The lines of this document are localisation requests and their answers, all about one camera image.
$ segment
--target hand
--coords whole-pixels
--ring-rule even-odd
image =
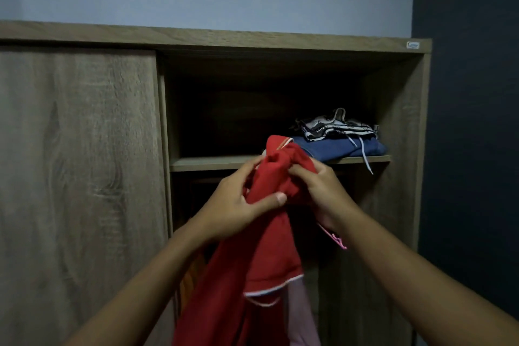
[[[315,217],[327,229],[341,233],[345,217],[361,212],[357,204],[342,187],[333,169],[313,158],[317,174],[295,164],[289,174],[297,176],[308,186],[308,191],[317,206]]]
[[[282,192],[271,194],[254,204],[245,201],[242,195],[243,185],[262,159],[263,156],[250,160],[235,173],[222,179],[209,200],[193,217],[192,221],[198,224],[206,240],[230,237],[243,230],[259,215],[287,202],[287,195]]]

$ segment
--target wardrobe door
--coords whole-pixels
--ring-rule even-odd
[[[61,343],[166,243],[158,105],[154,52],[0,47],[2,344]]]

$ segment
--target folded blue shirt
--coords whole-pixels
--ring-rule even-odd
[[[303,151],[309,156],[320,162],[337,158],[346,158],[354,156],[362,156],[362,146],[358,137],[352,136],[351,139],[357,145],[355,146],[348,138],[329,139],[325,138],[320,141],[308,142],[304,137],[292,137],[294,142],[298,144]],[[364,152],[366,156],[382,156],[387,153],[387,148],[377,140],[375,136],[363,138]]]

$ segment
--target wooden wardrobe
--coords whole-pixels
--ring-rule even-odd
[[[417,247],[431,41],[0,21],[0,339],[56,345],[196,211],[218,180],[344,107],[388,155],[333,162]],[[204,193],[197,189],[204,186]],[[412,329],[352,251],[291,218],[321,342],[405,345]],[[174,301],[147,345],[168,345]]]

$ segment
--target wardrobe top panel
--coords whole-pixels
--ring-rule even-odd
[[[0,21],[0,43],[56,42],[124,48],[207,48],[208,51],[254,48],[427,54],[432,49],[431,39]]]

